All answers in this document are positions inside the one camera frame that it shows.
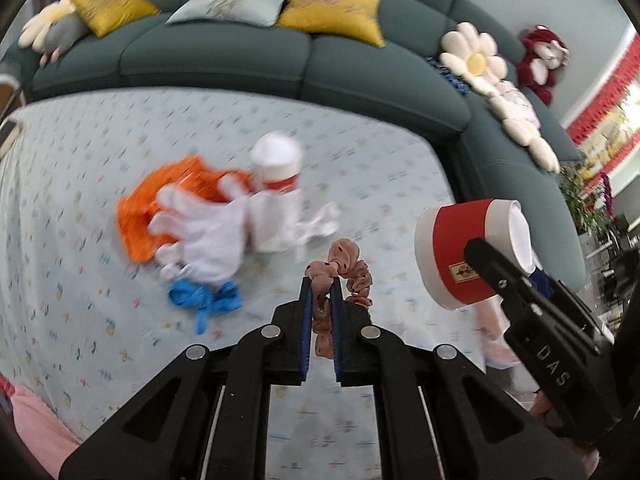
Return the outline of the person's right hand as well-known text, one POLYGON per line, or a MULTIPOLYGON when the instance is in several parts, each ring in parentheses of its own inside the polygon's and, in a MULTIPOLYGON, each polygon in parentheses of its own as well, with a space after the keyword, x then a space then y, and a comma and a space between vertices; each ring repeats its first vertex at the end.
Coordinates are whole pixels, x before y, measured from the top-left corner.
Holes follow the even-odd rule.
POLYGON ((559 438, 561 442, 563 442, 582 460, 588 477, 594 473, 600 462, 599 451, 594 446, 581 445, 568 434, 564 426, 552 426, 552 422, 559 421, 556 417, 558 413, 555 411, 555 408, 548 399, 548 396, 546 396, 541 390, 536 393, 535 400, 529 410, 529 414, 531 414, 542 426, 549 429, 555 437, 559 438))

